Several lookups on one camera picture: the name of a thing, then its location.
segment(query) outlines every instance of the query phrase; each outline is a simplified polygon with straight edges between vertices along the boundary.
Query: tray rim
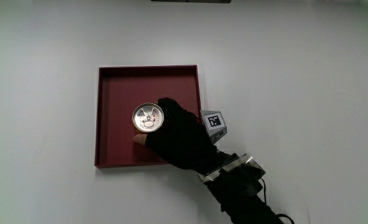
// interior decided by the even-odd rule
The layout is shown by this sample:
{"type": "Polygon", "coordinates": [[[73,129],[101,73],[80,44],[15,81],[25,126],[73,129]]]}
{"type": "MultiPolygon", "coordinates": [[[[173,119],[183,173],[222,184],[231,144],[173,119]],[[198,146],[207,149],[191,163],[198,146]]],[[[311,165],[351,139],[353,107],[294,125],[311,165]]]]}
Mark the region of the tray rim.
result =
{"type": "Polygon", "coordinates": [[[99,157],[100,157],[100,153],[99,153],[99,125],[100,125],[100,116],[101,116],[101,108],[102,108],[102,101],[100,100],[102,98],[102,92],[100,91],[102,89],[102,74],[101,71],[105,70],[105,69],[128,69],[128,68],[132,68],[132,69],[141,69],[141,68],[149,68],[149,69],[172,69],[172,68],[188,68],[188,69],[193,69],[194,70],[194,78],[195,78],[195,88],[196,88],[196,98],[197,98],[197,103],[198,103],[198,118],[201,118],[201,113],[200,111],[202,110],[201,107],[201,98],[200,98],[200,88],[199,88],[199,78],[198,78],[198,66],[197,65],[123,65],[123,66],[119,66],[119,65],[100,65],[98,67],[98,92],[97,92],[97,102],[96,102],[96,106],[97,106],[97,114],[96,114],[96,142],[95,142],[95,155],[94,155],[94,166],[102,169],[102,168],[116,168],[116,167],[130,167],[130,166],[152,166],[152,165],[163,165],[163,164],[168,164],[168,162],[127,162],[127,163],[118,163],[118,164],[100,164],[99,163],[99,157]]]}

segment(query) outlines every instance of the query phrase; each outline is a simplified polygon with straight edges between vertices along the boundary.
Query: red tray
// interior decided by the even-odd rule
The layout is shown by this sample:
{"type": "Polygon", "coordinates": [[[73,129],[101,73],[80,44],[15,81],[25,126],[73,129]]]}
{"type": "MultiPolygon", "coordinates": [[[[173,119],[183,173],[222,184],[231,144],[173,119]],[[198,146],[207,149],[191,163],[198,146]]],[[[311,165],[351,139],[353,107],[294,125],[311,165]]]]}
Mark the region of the red tray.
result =
{"type": "Polygon", "coordinates": [[[196,65],[99,69],[95,166],[98,168],[166,164],[151,149],[135,143],[133,111],[159,98],[176,100],[200,118],[196,65]]]}

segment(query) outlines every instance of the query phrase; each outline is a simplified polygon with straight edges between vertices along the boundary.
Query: metal can top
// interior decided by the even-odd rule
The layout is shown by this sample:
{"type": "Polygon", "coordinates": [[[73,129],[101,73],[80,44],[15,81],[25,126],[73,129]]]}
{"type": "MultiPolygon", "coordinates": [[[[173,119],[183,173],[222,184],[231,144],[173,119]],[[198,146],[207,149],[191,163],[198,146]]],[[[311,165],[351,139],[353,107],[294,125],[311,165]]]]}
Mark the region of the metal can top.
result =
{"type": "Polygon", "coordinates": [[[158,130],[163,124],[164,114],[160,106],[155,103],[144,103],[133,112],[133,124],[143,133],[158,130]]]}

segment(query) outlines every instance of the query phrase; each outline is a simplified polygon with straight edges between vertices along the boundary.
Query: gloved hand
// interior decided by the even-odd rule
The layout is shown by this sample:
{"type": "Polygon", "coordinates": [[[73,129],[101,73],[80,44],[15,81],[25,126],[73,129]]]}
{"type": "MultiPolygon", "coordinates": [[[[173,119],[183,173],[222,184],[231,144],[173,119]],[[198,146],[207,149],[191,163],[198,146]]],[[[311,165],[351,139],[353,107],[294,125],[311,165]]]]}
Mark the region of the gloved hand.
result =
{"type": "Polygon", "coordinates": [[[175,100],[163,98],[158,105],[168,112],[169,120],[155,133],[138,134],[137,143],[155,151],[162,159],[181,169],[207,174],[223,165],[227,154],[217,152],[197,117],[184,110],[175,100]]]}

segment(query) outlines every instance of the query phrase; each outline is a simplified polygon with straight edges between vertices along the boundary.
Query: wrist mount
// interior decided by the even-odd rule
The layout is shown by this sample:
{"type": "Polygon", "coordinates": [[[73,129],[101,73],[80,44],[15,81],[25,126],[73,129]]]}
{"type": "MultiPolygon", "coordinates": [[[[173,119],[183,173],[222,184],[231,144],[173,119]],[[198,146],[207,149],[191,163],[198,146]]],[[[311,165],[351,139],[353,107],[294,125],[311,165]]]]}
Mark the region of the wrist mount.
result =
{"type": "Polygon", "coordinates": [[[226,159],[221,167],[212,170],[205,176],[199,175],[219,203],[233,195],[254,196],[259,193],[263,186],[259,179],[265,171],[259,166],[253,157],[244,154],[238,157],[232,154],[226,159]]]}

